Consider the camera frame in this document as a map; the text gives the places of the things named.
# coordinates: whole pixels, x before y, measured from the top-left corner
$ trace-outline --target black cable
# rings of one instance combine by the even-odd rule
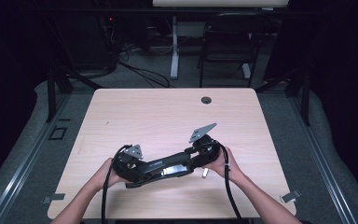
[[[118,152],[120,151],[120,150],[122,150],[123,148],[128,148],[128,147],[131,147],[131,145],[126,145],[126,146],[123,146],[123,147],[121,147],[118,151],[117,151],[117,153],[116,153],[116,155],[115,155],[115,157],[112,159],[112,162],[110,163],[110,166],[109,166],[109,170],[108,170],[108,172],[107,172],[107,174],[106,174],[106,179],[105,179],[105,181],[103,182],[103,202],[102,202],[102,205],[101,205],[101,223],[102,224],[107,224],[107,220],[106,220],[106,217],[105,217],[105,210],[106,210],[106,192],[107,192],[107,189],[108,189],[108,185],[109,185],[109,177],[110,177],[110,174],[112,173],[112,170],[113,170],[113,161],[115,161],[116,160],[116,158],[117,158],[117,155],[118,155]]]
[[[123,63],[123,62],[118,62],[118,64],[121,64],[122,66],[130,69],[132,72],[138,74],[139,76],[143,77],[144,79],[152,81],[152,82],[158,84],[159,86],[162,86],[162,87],[165,87],[165,88],[174,87],[173,85],[171,85],[170,81],[165,76],[163,76],[162,74],[159,74],[159,73],[156,73],[156,72],[153,72],[153,71],[149,71],[149,70],[146,70],[146,69],[143,69],[143,68],[133,67],[133,66],[131,66],[129,64],[126,64],[126,63]],[[165,83],[163,81],[161,81],[161,80],[156,79],[155,77],[152,77],[152,75],[156,75],[158,77],[163,78]]]
[[[119,53],[119,58],[122,61],[127,62],[130,59],[130,52],[134,49],[135,49],[134,44],[128,44],[127,46],[123,46],[121,48],[121,52]]]
[[[231,193],[231,188],[229,186],[229,181],[228,181],[228,172],[229,172],[228,153],[227,153],[227,150],[226,150],[226,148],[224,146],[220,145],[220,147],[222,148],[223,155],[225,157],[225,184],[226,184],[227,195],[228,195],[229,201],[231,203],[232,208],[234,209],[234,213],[237,216],[237,219],[238,219],[239,223],[243,223],[242,216],[240,214],[240,211],[237,208],[237,205],[234,202],[234,198],[232,197],[232,193]]]
[[[110,173],[112,173],[112,170],[113,170],[113,161],[114,161],[114,159],[112,159],[112,162],[110,163],[109,171],[107,172],[105,182],[103,183],[103,202],[102,202],[102,208],[101,208],[101,223],[102,223],[102,224],[106,224],[106,223],[107,223],[106,217],[105,217],[105,210],[106,210],[106,192],[107,192],[107,188],[108,188],[108,184],[109,184]]]
[[[94,78],[97,78],[97,77],[106,77],[107,75],[113,73],[115,71],[115,69],[113,68],[106,68],[104,69],[101,73],[97,73],[97,74],[92,74],[92,75],[82,75],[82,77],[86,77],[88,79],[94,79]]]

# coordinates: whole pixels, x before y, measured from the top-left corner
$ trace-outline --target black chair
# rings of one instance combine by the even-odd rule
[[[203,74],[205,62],[238,63],[238,69],[244,63],[250,63],[252,68],[247,87],[251,87],[260,43],[269,24],[267,17],[249,13],[220,13],[208,19],[199,60],[200,88],[202,80],[207,79]]]

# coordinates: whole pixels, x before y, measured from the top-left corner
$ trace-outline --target metal bracket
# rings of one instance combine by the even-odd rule
[[[285,203],[289,203],[291,201],[295,202],[296,198],[298,198],[299,196],[301,196],[301,193],[296,189],[295,191],[292,191],[286,195],[281,196],[281,200]]]
[[[198,128],[198,129],[194,130],[188,143],[193,143],[193,142],[201,139],[203,135],[205,135],[207,132],[209,132],[216,125],[217,125],[216,123],[213,123],[213,124],[207,125],[205,127]]]
[[[53,194],[49,197],[44,197],[41,203],[51,203],[51,201],[63,200],[65,194]]]
[[[135,157],[136,159],[139,159],[139,160],[144,158],[144,156],[142,155],[141,146],[139,146],[139,145],[125,149],[124,153],[129,156]]]

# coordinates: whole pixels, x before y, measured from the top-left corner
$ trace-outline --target chair leg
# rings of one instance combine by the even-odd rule
[[[204,65],[204,61],[202,59],[200,59],[200,88],[202,88],[203,65]]]
[[[237,70],[242,69],[242,66],[244,65],[244,63],[240,63],[240,66],[238,66]]]
[[[200,68],[201,58],[202,58],[202,56],[199,57],[199,63],[197,64],[197,68]]]
[[[249,76],[249,81],[248,81],[248,86],[247,86],[248,88],[251,88],[251,86],[252,86],[254,72],[255,72],[255,61],[252,64],[251,75]]]

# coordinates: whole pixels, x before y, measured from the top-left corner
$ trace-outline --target human hand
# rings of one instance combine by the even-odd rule
[[[228,154],[228,164],[229,164],[229,175],[228,178],[232,180],[237,175],[241,175],[242,171],[240,166],[237,164],[237,162],[234,159],[234,156],[232,155],[231,150],[228,147],[225,147],[227,154]],[[225,177],[225,156],[223,149],[220,148],[219,157],[213,161],[208,163],[207,165],[203,166],[203,168],[211,169],[215,172],[217,172],[220,176]]]
[[[105,182],[106,175],[109,171],[111,163],[112,158],[107,159],[100,167],[100,169],[98,169],[98,171],[91,177],[87,184],[91,185],[96,191],[101,190],[103,188],[103,183]],[[118,182],[127,182],[127,180],[121,178],[114,170],[112,170],[109,176],[108,188],[114,186]]]

